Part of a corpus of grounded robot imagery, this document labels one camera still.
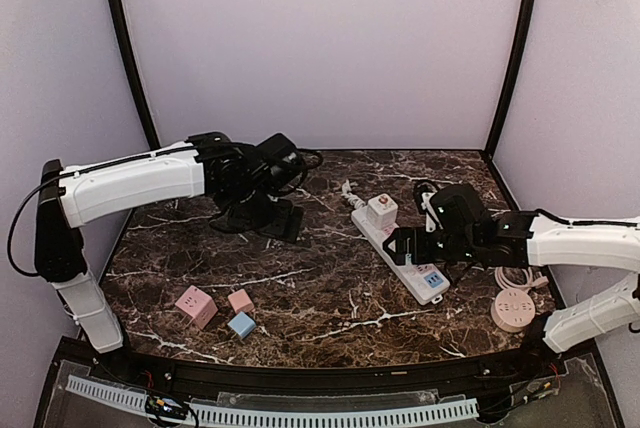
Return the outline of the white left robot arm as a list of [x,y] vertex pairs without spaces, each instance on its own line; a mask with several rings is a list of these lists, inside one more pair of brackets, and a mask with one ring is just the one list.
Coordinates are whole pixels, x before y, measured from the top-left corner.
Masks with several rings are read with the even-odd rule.
[[209,132],[89,165],[63,166],[54,159],[17,208],[37,202],[34,268],[26,271],[13,258],[8,263],[56,290],[97,353],[116,352],[126,344],[125,331],[90,272],[81,227],[160,201],[207,196],[217,210],[210,218],[214,230],[253,231],[293,243],[303,211],[287,197],[313,167],[282,133],[253,145]]

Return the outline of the white cube socket adapter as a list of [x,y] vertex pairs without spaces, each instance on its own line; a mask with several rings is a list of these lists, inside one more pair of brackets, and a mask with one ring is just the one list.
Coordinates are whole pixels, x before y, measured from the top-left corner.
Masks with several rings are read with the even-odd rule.
[[384,230],[396,222],[398,205],[393,198],[382,193],[367,202],[366,218],[378,230]]

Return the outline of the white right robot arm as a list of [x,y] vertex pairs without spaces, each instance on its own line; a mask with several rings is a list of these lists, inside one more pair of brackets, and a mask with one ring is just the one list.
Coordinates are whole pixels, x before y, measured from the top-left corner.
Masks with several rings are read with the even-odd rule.
[[639,221],[561,218],[544,209],[493,215],[469,184],[415,190],[429,228],[398,227],[383,241],[399,265],[471,262],[485,267],[555,265],[627,271],[612,287],[534,319],[525,342],[563,353],[639,320]]

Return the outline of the small pink charger plug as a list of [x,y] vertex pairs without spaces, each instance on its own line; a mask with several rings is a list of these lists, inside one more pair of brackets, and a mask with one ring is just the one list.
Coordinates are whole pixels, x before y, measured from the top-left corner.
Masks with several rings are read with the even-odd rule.
[[254,310],[254,303],[245,289],[236,290],[228,295],[228,301],[236,314]]

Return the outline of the small blue charger plug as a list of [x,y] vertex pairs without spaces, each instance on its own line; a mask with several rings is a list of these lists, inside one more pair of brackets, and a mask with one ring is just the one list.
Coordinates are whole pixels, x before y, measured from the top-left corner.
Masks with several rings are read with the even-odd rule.
[[249,336],[256,328],[256,322],[245,312],[238,312],[227,326],[242,340]]

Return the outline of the white multicolour power strip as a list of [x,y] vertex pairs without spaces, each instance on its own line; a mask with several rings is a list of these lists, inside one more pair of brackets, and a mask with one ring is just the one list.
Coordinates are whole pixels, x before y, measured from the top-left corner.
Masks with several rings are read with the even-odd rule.
[[366,212],[366,207],[354,210],[351,213],[351,220],[391,271],[420,305],[441,302],[443,294],[450,287],[449,280],[433,264],[415,265],[407,261],[404,265],[396,265],[383,250],[383,242],[398,225],[393,223],[384,229],[378,229],[368,220]]

